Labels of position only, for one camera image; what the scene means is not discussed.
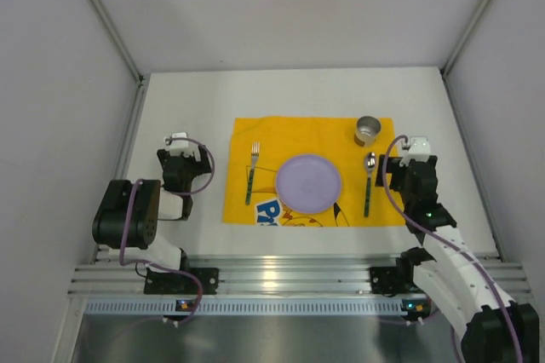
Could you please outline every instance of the cup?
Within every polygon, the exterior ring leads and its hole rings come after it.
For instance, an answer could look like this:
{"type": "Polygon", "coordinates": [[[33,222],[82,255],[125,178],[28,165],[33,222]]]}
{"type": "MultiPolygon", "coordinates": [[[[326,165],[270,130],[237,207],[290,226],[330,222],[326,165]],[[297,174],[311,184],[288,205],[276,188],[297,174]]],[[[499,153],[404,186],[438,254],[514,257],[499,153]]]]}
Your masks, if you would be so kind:
{"type": "Polygon", "coordinates": [[[371,147],[376,137],[381,132],[381,122],[378,118],[363,116],[356,123],[354,141],[361,147],[371,147]]]}

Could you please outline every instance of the table surface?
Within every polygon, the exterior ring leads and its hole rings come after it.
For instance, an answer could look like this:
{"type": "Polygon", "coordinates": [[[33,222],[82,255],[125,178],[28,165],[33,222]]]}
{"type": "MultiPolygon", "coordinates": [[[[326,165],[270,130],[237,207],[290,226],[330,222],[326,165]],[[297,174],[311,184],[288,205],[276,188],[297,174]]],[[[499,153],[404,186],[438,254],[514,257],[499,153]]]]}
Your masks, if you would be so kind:
{"type": "MultiPolygon", "coordinates": [[[[213,182],[185,222],[159,222],[193,255],[398,255],[418,245],[405,226],[279,228],[221,222],[234,119],[263,116],[393,118],[396,134],[425,135],[439,157],[439,201],[479,255],[497,255],[439,70],[435,67],[154,73],[128,178],[161,179],[156,151],[186,131],[212,151],[213,182]]],[[[197,179],[193,187],[204,180],[197,179]]]]}

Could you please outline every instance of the fork handle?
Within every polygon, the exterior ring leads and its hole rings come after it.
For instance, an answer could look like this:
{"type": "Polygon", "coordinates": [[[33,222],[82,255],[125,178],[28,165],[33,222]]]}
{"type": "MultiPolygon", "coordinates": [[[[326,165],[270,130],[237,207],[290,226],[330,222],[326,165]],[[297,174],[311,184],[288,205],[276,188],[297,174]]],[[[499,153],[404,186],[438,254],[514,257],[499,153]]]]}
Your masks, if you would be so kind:
{"type": "Polygon", "coordinates": [[[367,177],[367,188],[365,189],[365,211],[364,211],[364,217],[367,218],[369,216],[369,206],[371,202],[371,177],[367,177]]]}
{"type": "Polygon", "coordinates": [[[254,171],[250,170],[250,177],[248,177],[248,189],[246,190],[246,205],[250,205],[250,199],[252,198],[252,186],[254,185],[254,171]]]}

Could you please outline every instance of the spoon handle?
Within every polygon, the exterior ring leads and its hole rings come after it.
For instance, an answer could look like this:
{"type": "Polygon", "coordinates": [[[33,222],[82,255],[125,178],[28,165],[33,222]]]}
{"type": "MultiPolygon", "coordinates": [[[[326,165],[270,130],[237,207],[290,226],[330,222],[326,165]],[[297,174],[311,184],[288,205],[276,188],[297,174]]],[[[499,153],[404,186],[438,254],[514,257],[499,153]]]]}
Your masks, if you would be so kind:
{"type": "Polygon", "coordinates": [[[367,188],[365,189],[365,212],[364,217],[369,216],[369,204],[371,201],[371,177],[367,176],[367,188]]]}

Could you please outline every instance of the purple plate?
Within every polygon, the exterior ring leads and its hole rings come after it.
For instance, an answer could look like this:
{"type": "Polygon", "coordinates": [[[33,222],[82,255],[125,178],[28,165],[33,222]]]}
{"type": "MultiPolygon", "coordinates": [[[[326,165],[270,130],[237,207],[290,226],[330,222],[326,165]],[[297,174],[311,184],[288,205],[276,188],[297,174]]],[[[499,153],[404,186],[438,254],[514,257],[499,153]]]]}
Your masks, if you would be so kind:
{"type": "Polygon", "coordinates": [[[337,168],[316,154],[290,158],[276,175],[280,200],[301,214],[318,214],[330,208],[341,195],[342,180],[337,168]]]}

